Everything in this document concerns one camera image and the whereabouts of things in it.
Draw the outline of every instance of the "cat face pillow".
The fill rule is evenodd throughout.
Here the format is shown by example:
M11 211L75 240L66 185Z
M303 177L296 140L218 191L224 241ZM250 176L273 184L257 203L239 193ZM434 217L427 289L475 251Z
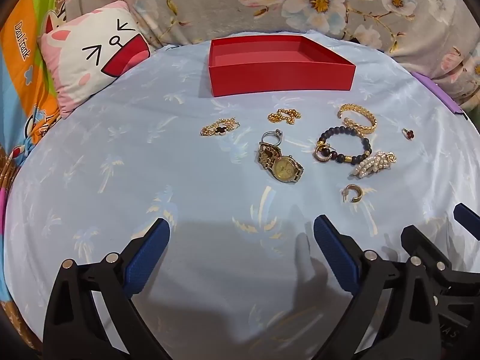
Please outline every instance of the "cat face pillow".
M148 44L124 1L69 21L43 34L39 43L63 118L150 57Z

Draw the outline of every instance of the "pearl brooch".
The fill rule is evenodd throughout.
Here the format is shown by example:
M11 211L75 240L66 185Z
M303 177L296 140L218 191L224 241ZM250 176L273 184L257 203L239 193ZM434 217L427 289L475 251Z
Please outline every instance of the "pearl brooch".
M390 164L395 162L397 162L397 157L392 152L378 151L374 156L368 157L356 165L350 175L362 179L369 173L377 173L381 169L390 168Z

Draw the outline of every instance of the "colorful blanket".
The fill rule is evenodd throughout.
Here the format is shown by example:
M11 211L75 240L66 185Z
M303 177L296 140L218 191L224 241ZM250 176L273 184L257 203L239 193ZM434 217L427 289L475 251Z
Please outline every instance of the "colorful blanket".
M64 0L19 0L0 31L0 302L31 347L38 347L39 341L23 322L5 285L4 215L8 189L18 169L59 117L37 37L65 20Z

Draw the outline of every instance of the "red box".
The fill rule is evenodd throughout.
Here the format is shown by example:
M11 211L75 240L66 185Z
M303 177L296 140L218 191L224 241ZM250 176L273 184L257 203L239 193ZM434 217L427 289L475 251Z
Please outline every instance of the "red box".
M269 91L349 91L355 65L301 35L253 35L213 39L208 70L217 97Z

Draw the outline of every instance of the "jewelry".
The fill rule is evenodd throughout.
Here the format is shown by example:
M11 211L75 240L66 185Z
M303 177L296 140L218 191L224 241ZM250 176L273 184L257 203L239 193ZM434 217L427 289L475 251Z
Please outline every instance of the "jewelry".
M277 138L278 142L275 144L265 142L264 138L269 135ZM278 181L296 183L302 176L303 167L291 155L282 155L278 147L282 142L282 137L283 133L280 130L268 131L262 136L262 140L259 142L258 162Z
M330 147L330 145L326 142L328 138L330 138L334 134L350 134L350 135L358 135L363 144L363 154L358 156L349 156L344 154L338 154L335 149ZM328 162L329 160L336 160L338 163L348 162L352 165L359 164L361 161L364 161L369 155L371 154L371 146L370 141L368 138L365 138L361 132L355 130L351 127L331 127L327 131L325 131L320 138L318 138L317 146L315 148L315 152L313 156L317 161L320 162Z
M397 162L397 157L392 152L384 153L378 151L373 157L367 158L360 162L350 173L351 176L357 176L359 179L364 178L371 172L378 172L379 170L390 168L390 164Z
M343 201L346 202L347 201L347 195L349 194L349 190L353 190L353 191L356 191L357 192L357 196L352 198L352 200L350 200L352 203L358 203L361 199L362 199L362 196L363 196L363 191L362 189L358 186L358 185L355 185L355 184L349 184L345 187L345 189L342 191L342 195L343 195Z
M280 108L274 114L268 115L268 120L272 123L279 123L282 120L286 120L288 124L294 124L295 119L300 119L301 117L302 115L300 114L300 112L295 109Z
M342 112L344 111L358 112L359 114L365 116L371 123L371 127L362 126L354 122L352 119L346 117L345 119L343 119L343 123L345 124L345 126L354 128L355 130L360 131L365 135L371 134L375 131L377 127L377 119L375 118L374 114L372 114L368 109L356 104L343 104L337 113L339 119L342 117Z
M406 128L403 128L402 133L408 140L412 140L415 137L415 135L413 134L413 130L407 130Z
M212 135L225 135L227 131L233 131L238 128L240 123L235 121L234 117L230 119L219 119L209 126L205 126L200 130L200 135L211 137Z

